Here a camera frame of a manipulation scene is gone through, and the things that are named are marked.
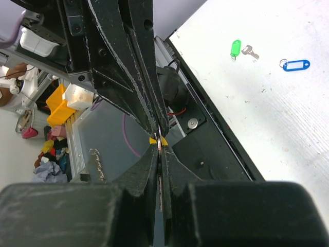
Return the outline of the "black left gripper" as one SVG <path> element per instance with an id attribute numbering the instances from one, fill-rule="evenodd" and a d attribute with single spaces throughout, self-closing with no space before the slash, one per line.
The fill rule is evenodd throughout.
<path id="1" fill-rule="evenodd" d="M 26 10 L 23 27 L 55 45 L 45 56 L 22 44 L 14 50 L 19 57 L 72 84 L 92 83 L 103 99 L 154 135 L 118 2 L 14 1 Z"/>

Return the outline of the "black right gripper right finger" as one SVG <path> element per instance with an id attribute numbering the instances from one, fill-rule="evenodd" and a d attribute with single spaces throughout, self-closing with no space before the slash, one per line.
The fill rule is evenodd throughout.
<path id="1" fill-rule="evenodd" d="M 167 246 L 328 246 L 309 193 L 293 182 L 202 180 L 161 151 Z"/>

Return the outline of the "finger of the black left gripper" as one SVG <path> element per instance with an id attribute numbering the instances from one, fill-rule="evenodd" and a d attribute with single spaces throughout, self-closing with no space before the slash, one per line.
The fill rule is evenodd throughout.
<path id="1" fill-rule="evenodd" d="M 143 106 L 149 115 L 151 130 L 167 135 L 169 120 L 156 69 L 153 1 L 119 1 L 118 5 L 140 72 L 140 92 L 145 98 Z"/>

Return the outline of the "yellow key tag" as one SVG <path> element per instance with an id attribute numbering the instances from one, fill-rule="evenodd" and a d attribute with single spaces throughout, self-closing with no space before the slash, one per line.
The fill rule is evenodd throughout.
<path id="1" fill-rule="evenodd" d="M 149 138 L 149 143 L 150 144 L 157 144 L 158 143 L 158 140 L 157 139 L 153 139 L 153 138 Z M 161 144 L 163 145 L 163 146 L 167 146 L 168 145 L 168 142 L 166 141 L 166 139 L 162 136 L 161 137 Z"/>

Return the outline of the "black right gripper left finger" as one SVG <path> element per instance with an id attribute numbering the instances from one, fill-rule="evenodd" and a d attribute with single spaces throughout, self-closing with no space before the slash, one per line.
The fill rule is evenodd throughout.
<path id="1" fill-rule="evenodd" d="M 151 246 L 158 149 L 108 183 L 20 183 L 1 192 L 1 246 Z"/>

